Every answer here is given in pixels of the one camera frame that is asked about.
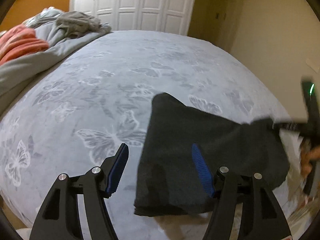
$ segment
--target black cloth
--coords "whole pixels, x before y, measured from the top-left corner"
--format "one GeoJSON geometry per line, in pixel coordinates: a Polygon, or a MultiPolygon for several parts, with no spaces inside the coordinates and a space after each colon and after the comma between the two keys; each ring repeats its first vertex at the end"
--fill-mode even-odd
{"type": "Polygon", "coordinates": [[[191,157],[201,147],[212,172],[220,166],[245,176],[262,174],[270,188],[282,184],[289,162],[270,118],[238,124],[156,95],[138,166],[135,214],[183,215],[212,211],[215,200],[204,192],[191,157]]]}

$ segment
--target orange wall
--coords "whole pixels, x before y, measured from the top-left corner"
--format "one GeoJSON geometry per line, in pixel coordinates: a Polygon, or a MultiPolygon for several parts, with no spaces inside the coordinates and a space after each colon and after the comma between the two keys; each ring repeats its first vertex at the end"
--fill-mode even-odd
{"type": "Polygon", "coordinates": [[[0,31],[10,29],[50,6],[69,11],[69,0],[16,0],[0,25],[0,31]]]}

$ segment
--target hand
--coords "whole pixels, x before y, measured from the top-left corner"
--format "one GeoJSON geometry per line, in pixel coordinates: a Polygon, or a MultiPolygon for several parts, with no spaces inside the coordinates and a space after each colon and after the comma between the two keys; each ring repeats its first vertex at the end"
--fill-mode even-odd
{"type": "Polygon", "coordinates": [[[311,151],[307,150],[307,142],[303,139],[302,143],[300,144],[300,156],[301,156],[301,176],[303,178],[307,178],[312,170],[312,165],[310,164],[310,160],[317,160],[320,159],[320,146],[313,148],[311,151]]]}

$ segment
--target bed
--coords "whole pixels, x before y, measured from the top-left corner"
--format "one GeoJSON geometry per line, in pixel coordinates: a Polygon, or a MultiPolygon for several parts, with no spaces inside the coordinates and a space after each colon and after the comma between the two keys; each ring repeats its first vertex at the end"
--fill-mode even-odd
{"type": "MultiPolygon", "coordinates": [[[[6,203],[32,227],[59,174],[84,174],[125,142],[129,161],[117,192],[106,202],[119,239],[202,239],[210,214],[133,214],[151,100],[161,92],[239,123],[289,117],[257,77],[209,42],[169,33],[113,32],[42,73],[3,114],[0,189],[6,203]]],[[[274,190],[287,218],[301,199],[297,139],[282,134],[291,168],[274,190]]],[[[79,202],[84,238],[89,239],[83,200],[79,202]]],[[[238,206],[232,239],[240,219],[238,206]]]]}

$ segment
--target green light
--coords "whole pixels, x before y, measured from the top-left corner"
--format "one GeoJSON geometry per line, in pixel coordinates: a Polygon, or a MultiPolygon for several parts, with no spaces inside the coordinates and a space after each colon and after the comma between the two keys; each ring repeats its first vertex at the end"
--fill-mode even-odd
{"type": "Polygon", "coordinates": [[[312,84],[311,89],[310,89],[310,95],[312,94],[313,88],[315,87],[315,84],[312,84]]]}

